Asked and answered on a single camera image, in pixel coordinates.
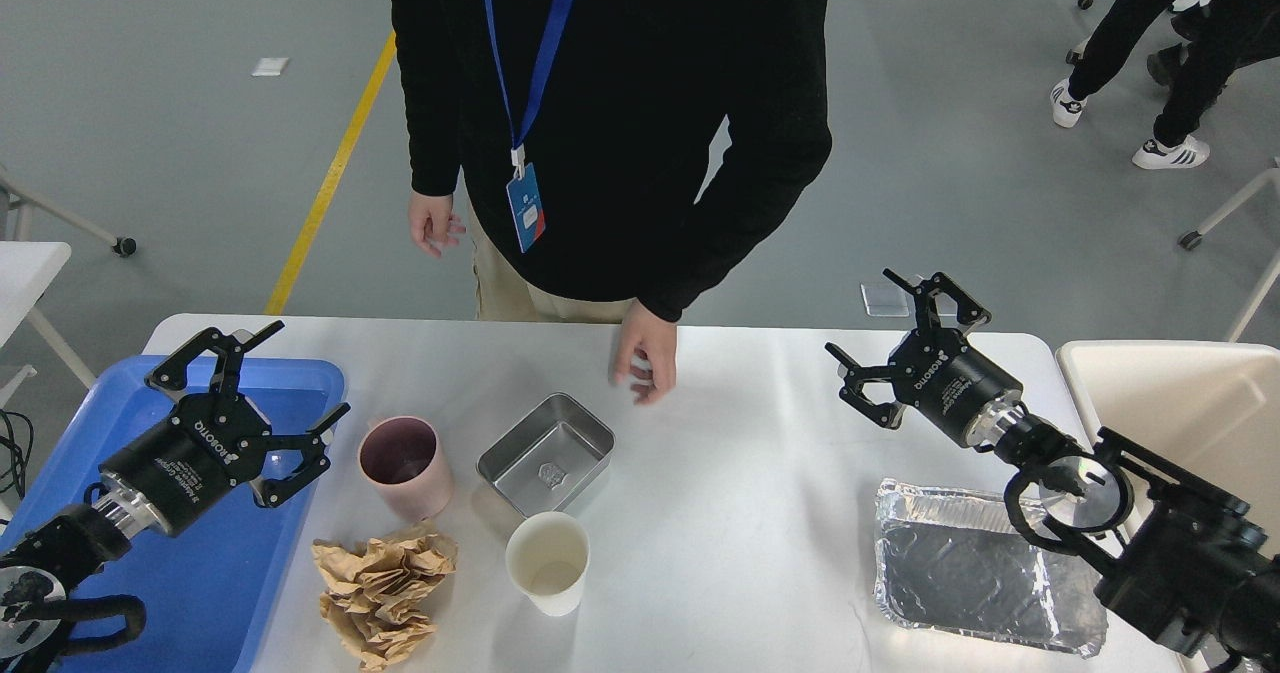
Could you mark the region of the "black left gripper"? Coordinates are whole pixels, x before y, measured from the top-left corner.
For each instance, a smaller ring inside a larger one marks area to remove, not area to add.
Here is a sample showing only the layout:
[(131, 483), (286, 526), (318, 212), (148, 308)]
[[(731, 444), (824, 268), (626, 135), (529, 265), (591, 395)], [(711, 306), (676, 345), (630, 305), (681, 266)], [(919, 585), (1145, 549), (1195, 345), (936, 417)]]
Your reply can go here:
[[(146, 374), (146, 386), (178, 403), (99, 467), (106, 487), (99, 509), (125, 537), (142, 530), (175, 537), (251, 480), (255, 504), (278, 508), (330, 470), (328, 448), (349, 413), (347, 400), (305, 432), (274, 435), (261, 409), (239, 395), (246, 354), (283, 328), (282, 319), (256, 334), (205, 328)], [(189, 363), (206, 351), (216, 358), (207, 389), (212, 395), (184, 397)], [(242, 439), (250, 439), (250, 454)]]

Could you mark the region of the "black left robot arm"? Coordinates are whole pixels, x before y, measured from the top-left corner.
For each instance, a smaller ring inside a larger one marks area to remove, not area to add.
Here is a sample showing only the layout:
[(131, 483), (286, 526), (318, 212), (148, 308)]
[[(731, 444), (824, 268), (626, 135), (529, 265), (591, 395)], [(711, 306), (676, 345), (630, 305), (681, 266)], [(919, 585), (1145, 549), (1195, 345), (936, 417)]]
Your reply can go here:
[(247, 661), (346, 383), (206, 328), (102, 374), (3, 535), (3, 669)]

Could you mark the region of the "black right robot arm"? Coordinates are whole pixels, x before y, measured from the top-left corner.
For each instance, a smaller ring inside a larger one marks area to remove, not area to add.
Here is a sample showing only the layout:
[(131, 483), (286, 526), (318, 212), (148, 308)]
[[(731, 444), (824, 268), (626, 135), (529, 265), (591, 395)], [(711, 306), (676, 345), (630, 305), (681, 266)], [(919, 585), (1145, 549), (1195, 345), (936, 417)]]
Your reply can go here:
[(1148, 640), (1183, 656), (1213, 638), (1219, 670), (1275, 672), (1277, 558), (1266, 557), (1251, 505), (1110, 429), (1089, 448), (1027, 409), (1023, 383), (969, 342), (991, 313), (946, 273), (884, 276), (910, 296), (915, 325), (882, 366), (833, 342), (838, 395), (895, 430), (905, 409), (960, 448), (1011, 464), (1002, 502), (1028, 544), (1078, 557), (1100, 573), (1094, 595)]

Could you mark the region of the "person's left hand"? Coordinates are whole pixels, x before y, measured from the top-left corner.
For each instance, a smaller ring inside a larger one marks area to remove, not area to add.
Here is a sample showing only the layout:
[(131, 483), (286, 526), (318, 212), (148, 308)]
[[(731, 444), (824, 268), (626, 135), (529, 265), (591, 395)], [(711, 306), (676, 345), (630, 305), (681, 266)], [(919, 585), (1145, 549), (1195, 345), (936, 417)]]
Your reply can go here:
[(628, 386), (634, 404), (650, 406), (677, 383), (678, 328), (631, 301), (621, 321), (611, 363), (612, 383)]

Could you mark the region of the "person's right hand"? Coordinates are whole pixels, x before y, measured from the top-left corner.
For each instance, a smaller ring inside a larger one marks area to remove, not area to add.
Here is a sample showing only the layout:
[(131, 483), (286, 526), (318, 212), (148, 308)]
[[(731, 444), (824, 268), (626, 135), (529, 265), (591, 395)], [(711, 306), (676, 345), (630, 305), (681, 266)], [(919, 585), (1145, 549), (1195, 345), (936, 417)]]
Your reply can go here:
[(454, 194), (410, 194), (410, 237), (417, 249), (434, 258), (442, 258), (453, 246), (461, 243), (467, 228), (454, 212)]

